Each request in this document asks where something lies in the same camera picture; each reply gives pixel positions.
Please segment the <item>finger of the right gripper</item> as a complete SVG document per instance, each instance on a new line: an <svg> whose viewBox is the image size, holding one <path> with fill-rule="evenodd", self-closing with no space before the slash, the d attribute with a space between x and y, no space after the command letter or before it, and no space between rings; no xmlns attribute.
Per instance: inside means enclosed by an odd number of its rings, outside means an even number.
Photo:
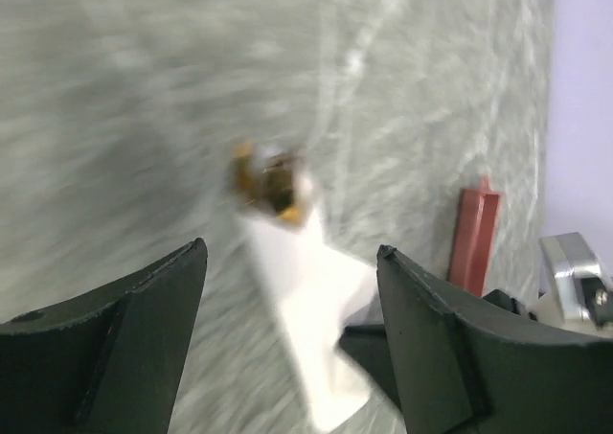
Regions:
<svg viewBox="0 0 613 434"><path fill-rule="evenodd" d="M344 328L338 345L366 372L396 409L400 410L397 380L385 326L349 325Z"/></svg>

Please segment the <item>white paper napkin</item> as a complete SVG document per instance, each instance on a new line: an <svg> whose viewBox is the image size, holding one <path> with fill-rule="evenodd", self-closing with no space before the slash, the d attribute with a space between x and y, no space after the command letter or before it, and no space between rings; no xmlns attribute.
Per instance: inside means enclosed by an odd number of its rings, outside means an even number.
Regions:
<svg viewBox="0 0 613 434"><path fill-rule="evenodd" d="M236 214L264 301L312 427L330 433L370 398L367 377L337 347L345 326L362 322L377 293L375 268L328 244L323 197L299 173L305 222L293 227L260 211Z"/></svg>

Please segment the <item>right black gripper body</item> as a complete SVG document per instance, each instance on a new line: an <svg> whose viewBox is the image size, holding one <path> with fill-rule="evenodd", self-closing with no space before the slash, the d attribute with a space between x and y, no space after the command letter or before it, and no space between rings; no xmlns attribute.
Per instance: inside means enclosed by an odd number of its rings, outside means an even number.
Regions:
<svg viewBox="0 0 613 434"><path fill-rule="evenodd" d="M506 310L507 312L526 317L529 319L535 319L536 315L530 312L527 307L515 297L510 296L508 293L501 289L494 289L484 295L482 299L498 308Z"/></svg>

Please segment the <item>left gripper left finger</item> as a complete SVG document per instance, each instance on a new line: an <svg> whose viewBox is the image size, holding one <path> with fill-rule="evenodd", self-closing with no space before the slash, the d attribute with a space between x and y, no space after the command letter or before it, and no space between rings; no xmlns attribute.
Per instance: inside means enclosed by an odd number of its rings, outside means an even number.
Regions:
<svg viewBox="0 0 613 434"><path fill-rule="evenodd" d="M197 238L2 324L2 432L168 432L207 257Z"/></svg>

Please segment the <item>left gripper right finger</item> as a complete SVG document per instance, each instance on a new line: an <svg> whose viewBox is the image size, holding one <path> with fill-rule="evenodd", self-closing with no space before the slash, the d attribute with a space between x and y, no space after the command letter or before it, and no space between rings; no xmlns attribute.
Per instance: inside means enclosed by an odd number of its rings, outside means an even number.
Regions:
<svg viewBox="0 0 613 434"><path fill-rule="evenodd" d="M612 343L498 308L389 245L377 280L410 433L608 433Z"/></svg>

